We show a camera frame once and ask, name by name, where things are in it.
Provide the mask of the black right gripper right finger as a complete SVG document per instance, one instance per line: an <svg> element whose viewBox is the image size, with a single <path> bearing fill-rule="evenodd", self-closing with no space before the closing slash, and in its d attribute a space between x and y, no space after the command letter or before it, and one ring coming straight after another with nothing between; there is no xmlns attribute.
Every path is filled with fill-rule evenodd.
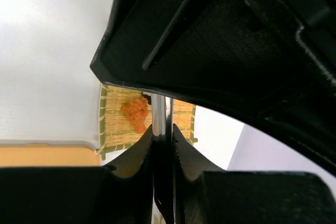
<svg viewBox="0 0 336 224"><path fill-rule="evenodd" d="M306 172L228 172L173 126L175 223L335 223L335 200Z"/></svg>

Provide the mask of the black white rice block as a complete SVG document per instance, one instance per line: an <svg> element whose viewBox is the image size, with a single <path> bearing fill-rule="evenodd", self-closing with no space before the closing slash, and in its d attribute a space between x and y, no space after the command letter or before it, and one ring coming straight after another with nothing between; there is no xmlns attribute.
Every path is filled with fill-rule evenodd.
<svg viewBox="0 0 336 224"><path fill-rule="evenodd" d="M148 93L148 92L141 92L142 97L144 97L148 104L151 105L152 104L152 94Z"/></svg>

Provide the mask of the beige oblong lunch box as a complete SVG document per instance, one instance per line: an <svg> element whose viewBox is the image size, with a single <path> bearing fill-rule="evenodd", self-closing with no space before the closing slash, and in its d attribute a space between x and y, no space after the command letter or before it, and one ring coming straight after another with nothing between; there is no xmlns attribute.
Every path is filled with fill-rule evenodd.
<svg viewBox="0 0 336 224"><path fill-rule="evenodd" d="M1 145L1 168L99 165L100 158L84 145Z"/></svg>

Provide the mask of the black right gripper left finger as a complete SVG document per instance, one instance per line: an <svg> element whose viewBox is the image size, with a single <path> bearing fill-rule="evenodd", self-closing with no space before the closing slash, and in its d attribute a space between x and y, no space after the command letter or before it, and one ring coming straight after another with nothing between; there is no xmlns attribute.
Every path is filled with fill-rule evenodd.
<svg viewBox="0 0 336 224"><path fill-rule="evenodd" d="M150 223L152 129L103 166L1 169L1 223Z"/></svg>

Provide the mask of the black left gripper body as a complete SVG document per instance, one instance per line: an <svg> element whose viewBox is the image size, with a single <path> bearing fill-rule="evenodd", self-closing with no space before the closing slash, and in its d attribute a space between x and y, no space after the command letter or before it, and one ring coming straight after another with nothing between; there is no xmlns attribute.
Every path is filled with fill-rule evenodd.
<svg viewBox="0 0 336 224"><path fill-rule="evenodd" d="M229 115L335 174L335 0L113 0L90 68Z"/></svg>

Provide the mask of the metal tongs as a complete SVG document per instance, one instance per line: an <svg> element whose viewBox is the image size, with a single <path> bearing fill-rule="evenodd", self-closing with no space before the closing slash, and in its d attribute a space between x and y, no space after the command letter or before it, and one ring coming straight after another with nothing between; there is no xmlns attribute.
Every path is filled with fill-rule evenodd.
<svg viewBox="0 0 336 224"><path fill-rule="evenodd" d="M154 200L165 222L175 223L172 158L173 99L153 94L151 102Z"/></svg>

